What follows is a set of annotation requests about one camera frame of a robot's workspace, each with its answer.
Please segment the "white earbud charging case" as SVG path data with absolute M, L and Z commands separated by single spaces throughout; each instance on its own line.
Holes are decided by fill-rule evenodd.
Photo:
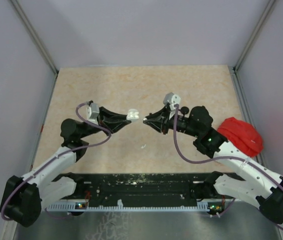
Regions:
M 135 122 L 139 119 L 139 111 L 137 109 L 129 109 L 126 115 L 126 119 L 131 122 Z

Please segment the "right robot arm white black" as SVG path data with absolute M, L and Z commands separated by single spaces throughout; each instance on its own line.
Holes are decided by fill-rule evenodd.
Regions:
M 204 106 L 188 109 L 168 105 L 146 116 L 143 123 L 162 134 L 173 130 L 175 134 L 180 132 L 195 137 L 193 145 L 209 161 L 226 165 L 242 178 L 237 180 L 214 172 L 204 186 L 209 197 L 226 195 L 239 199 L 259 209 L 273 223 L 283 223 L 283 176 L 263 167 L 217 132 Z

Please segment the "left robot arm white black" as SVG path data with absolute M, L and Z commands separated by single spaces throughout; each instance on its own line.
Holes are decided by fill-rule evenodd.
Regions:
M 73 173 L 59 180 L 56 177 L 76 164 L 87 148 L 106 143 L 113 134 L 139 119 L 136 109 L 119 114 L 93 102 L 79 104 L 75 113 L 78 120 L 67 118 L 61 123 L 63 142 L 50 158 L 23 176 L 13 175 L 7 180 L 0 204 L 3 220 L 29 227 L 50 204 L 70 195 L 76 199 L 82 197 L 86 187 Z M 83 140 L 99 132 L 106 134 L 105 140 L 93 145 Z

